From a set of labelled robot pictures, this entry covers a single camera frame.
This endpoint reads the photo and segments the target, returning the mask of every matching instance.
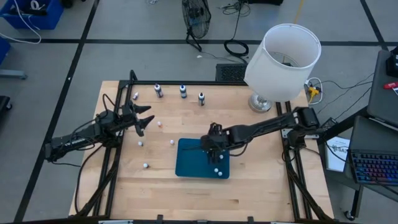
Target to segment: wooden tabletop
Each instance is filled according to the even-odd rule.
[[[117,90],[118,82],[103,82],[100,96],[106,93],[115,99]],[[152,85],[133,86],[133,94],[139,92],[135,103],[152,107],[139,117],[155,115],[155,119],[142,138],[134,128],[125,132],[111,218],[153,220],[162,214],[165,220],[246,221],[248,216],[255,221],[294,220],[278,131],[254,139],[242,156],[232,157],[228,180],[175,175],[180,138],[198,139],[207,133],[212,122],[227,128],[274,118],[275,105],[264,114],[251,111],[248,98],[252,91],[246,86],[187,86],[186,99],[180,97],[178,85],[162,85],[162,90],[164,97],[157,98]],[[198,106],[199,92],[206,97],[203,107]],[[292,108],[307,106],[304,91],[291,103]],[[103,110],[99,97],[95,113]],[[162,128],[158,127],[158,121],[162,122]],[[144,143],[143,147],[138,145],[139,141]],[[306,140],[306,143],[308,148],[318,150],[316,141]],[[324,212],[333,217],[319,156],[306,150],[301,150],[301,155],[308,191]],[[81,174],[80,208],[97,188],[103,156],[104,149],[87,162]],[[144,169],[143,163],[150,167]],[[100,214],[107,195],[105,190]],[[305,217],[301,194],[298,203],[301,217]],[[70,213],[75,213],[73,206]]]

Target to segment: blue bin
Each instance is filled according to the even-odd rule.
[[[10,44],[6,40],[0,37],[0,64],[4,60],[7,55],[8,50],[10,49]]]
[[[35,27],[39,29],[55,29],[58,21],[61,18],[63,7],[60,3],[60,0],[36,0],[40,6],[45,4],[47,6],[47,15],[46,16],[31,16],[22,14],[22,18],[24,18],[25,22],[31,26],[31,28],[35,29]],[[28,5],[30,7],[30,0],[17,0],[18,7],[22,11],[22,9]],[[0,17],[5,18],[5,20],[10,23],[11,26],[15,29],[29,29],[19,15],[10,15],[9,10],[12,6],[15,5],[14,0],[7,0],[5,5],[0,10]]]

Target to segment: concrete floor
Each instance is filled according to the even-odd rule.
[[[231,38],[236,16],[223,15],[217,7],[234,1],[209,2],[213,17],[204,39]],[[293,22],[299,2],[285,0],[281,6],[252,5],[250,16],[239,21],[236,39],[261,40],[272,26]],[[394,13],[398,2],[366,2],[384,40],[397,43]],[[3,120],[0,129],[0,223],[14,219],[93,3],[94,0],[75,1],[73,8],[64,11],[55,30],[40,31],[45,39],[73,39],[74,44],[11,44],[12,49],[0,66],[1,69],[24,70],[29,76],[27,80],[0,79],[0,95],[10,96],[14,103],[13,110]],[[154,5],[146,4],[146,0],[101,0],[87,38],[182,40],[186,30],[180,4],[181,0],[159,0]],[[350,86],[374,71],[377,52],[381,47],[377,44],[346,45],[347,41],[378,41],[360,0],[306,0],[298,24],[312,30],[326,43],[312,77]],[[17,38],[35,38],[28,30],[14,30],[4,20],[0,20],[0,31]],[[341,46],[330,46],[327,42],[340,42]],[[205,52],[219,57],[228,56],[222,44],[203,44],[202,47]],[[249,46],[250,57],[256,47]],[[91,119],[101,82],[127,79],[130,69],[140,80],[214,80],[216,64],[226,62],[206,55],[197,58],[197,55],[199,53],[186,44],[85,44],[54,136],[68,134]],[[351,90],[322,111],[318,115],[320,121],[338,116],[367,89],[368,86],[361,86]],[[343,92],[330,83],[324,84],[323,91],[324,100],[314,106],[315,111]],[[367,100],[368,95],[339,120],[362,108]],[[81,157],[79,153],[68,154],[62,161],[79,164]],[[75,167],[45,162],[24,220],[66,217],[77,173]],[[351,207],[353,190],[332,180],[328,180],[328,189],[335,217],[347,222],[343,211]],[[398,220],[397,210],[398,203],[365,190],[356,222],[395,223]]]

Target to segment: silver lamp base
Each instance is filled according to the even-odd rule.
[[[271,109],[272,102],[253,93],[249,98],[249,107],[256,113],[265,113]]]

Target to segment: paper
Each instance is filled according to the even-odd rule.
[[[346,160],[347,158],[347,150],[349,146],[349,140],[343,139],[339,137],[334,137],[331,140],[327,141],[330,149],[336,154],[336,156]],[[337,158],[333,153],[329,150],[328,146],[326,146],[326,168],[328,170],[333,170],[337,172],[344,171],[345,162],[341,159]]]

